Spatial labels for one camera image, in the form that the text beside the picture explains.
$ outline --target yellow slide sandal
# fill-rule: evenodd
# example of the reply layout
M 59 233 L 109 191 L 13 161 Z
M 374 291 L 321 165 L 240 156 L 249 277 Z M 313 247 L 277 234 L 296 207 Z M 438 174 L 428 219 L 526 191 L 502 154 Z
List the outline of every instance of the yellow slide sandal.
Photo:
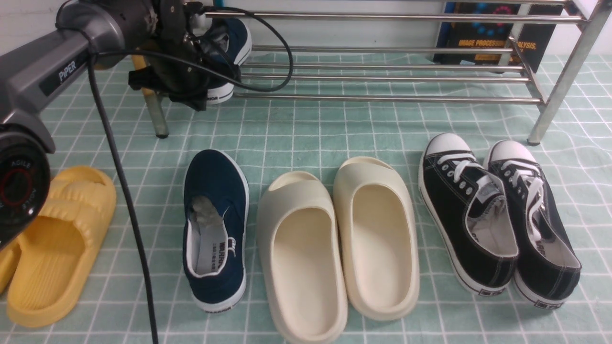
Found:
M 74 308 L 116 203 L 113 182 L 101 171 L 79 166 L 55 177 L 39 216 L 17 237 L 21 258 L 7 297 L 12 321 L 42 327 Z
M 0 251 L 0 294 L 9 285 L 10 279 L 15 273 L 21 250 L 17 240 L 13 240 L 4 250 Z

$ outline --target navy blue slip-on shoe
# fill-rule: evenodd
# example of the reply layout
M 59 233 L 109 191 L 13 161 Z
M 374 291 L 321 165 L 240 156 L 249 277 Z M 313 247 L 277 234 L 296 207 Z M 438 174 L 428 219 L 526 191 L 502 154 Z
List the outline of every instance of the navy blue slip-on shoe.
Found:
M 206 312 L 231 309 L 246 289 L 248 202 L 247 180 L 231 157 L 208 149 L 193 158 L 185 176 L 183 267 Z
M 221 49 L 227 58 L 238 66 L 247 60 L 253 46 L 251 32 L 240 19 L 236 18 L 213 19 L 212 26 L 203 35 L 200 44 L 204 52 L 215 61 L 222 64 L 228 63 L 219 52 Z M 233 94 L 234 85 L 224 80 L 213 79 L 208 89 L 208 104 L 222 103 L 231 98 Z

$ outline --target white rubber toe cap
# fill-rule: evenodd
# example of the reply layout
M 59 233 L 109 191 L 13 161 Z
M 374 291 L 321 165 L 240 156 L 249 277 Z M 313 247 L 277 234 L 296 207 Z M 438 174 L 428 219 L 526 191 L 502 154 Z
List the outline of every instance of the white rubber toe cap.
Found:
M 525 146 L 516 141 L 500 141 L 491 149 L 489 162 L 508 159 L 522 159 L 536 162 L 534 156 Z
M 425 155 L 446 151 L 471 151 L 471 149 L 457 134 L 443 133 L 431 140 Z

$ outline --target shoe insole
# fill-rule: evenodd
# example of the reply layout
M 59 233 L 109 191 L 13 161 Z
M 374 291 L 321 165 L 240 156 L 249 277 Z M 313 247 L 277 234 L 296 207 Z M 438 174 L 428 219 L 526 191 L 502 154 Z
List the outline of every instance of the shoe insole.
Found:
M 468 219 L 468 226 L 474 240 L 485 250 L 497 256 L 517 254 L 510 223 L 501 215 L 492 215 L 478 222 Z
M 327 333 L 338 309 L 332 222 L 321 209 L 292 213 L 280 224 L 272 246 L 272 275 L 288 327 L 297 335 Z
M 47 308 L 65 294 L 85 251 L 83 238 L 71 223 L 48 217 L 37 218 L 22 235 L 25 244 L 19 266 L 28 267 L 29 273 L 11 285 L 19 294 L 14 298 L 16 306 Z
M 196 212 L 191 219 L 191 264 L 196 276 L 216 273 L 223 267 L 227 254 L 227 235 L 223 222 L 202 226 L 195 221 Z
M 567 246 L 558 238 L 553 241 L 536 241 L 532 245 L 541 255 L 558 266 L 579 267 L 580 262 L 570 252 Z
M 368 185 L 353 199 L 353 260 L 357 286 L 374 309 L 393 307 L 411 284 L 405 210 L 393 191 Z

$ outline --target black sneaker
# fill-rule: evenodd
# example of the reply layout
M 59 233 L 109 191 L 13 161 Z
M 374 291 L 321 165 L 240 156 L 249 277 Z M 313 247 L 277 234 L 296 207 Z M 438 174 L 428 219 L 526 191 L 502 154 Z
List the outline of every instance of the black sneaker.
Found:
M 247 286 L 247 180 L 227 154 L 201 151 L 187 170 L 184 201 L 183 267 L 193 300 L 206 312 L 224 312 Z
M 536 307 L 559 308 L 580 279 L 582 265 L 572 250 L 540 165 L 520 143 L 501 141 L 485 167 L 502 179 L 520 256 L 514 281 Z
M 499 178 L 478 164 L 459 136 L 445 133 L 423 153 L 419 189 L 459 282 L 474 294 L 501 294 L 514 273 L 518 247 Z

